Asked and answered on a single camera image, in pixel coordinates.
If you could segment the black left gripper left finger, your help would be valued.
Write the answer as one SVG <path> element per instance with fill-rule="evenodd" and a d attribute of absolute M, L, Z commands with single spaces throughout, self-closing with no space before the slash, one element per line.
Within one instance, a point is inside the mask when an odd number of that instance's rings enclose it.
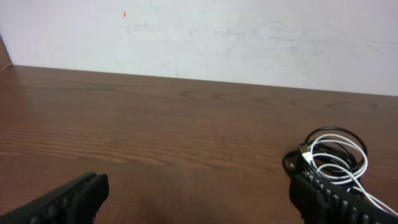
<path fill-rule="evenodd" d="M 92 224 L 108 195 L 108 176 L 87 172 L 1 215 L 1 224 Z"/>

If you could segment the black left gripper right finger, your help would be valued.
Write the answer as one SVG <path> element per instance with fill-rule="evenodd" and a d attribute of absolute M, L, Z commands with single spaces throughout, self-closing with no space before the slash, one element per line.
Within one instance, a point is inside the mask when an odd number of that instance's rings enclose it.
<path fill-rule="evenodd" d="M 397 224 L 397 217 L 309 172 L 291 175 L 289 197 L 305 223 Z"/>

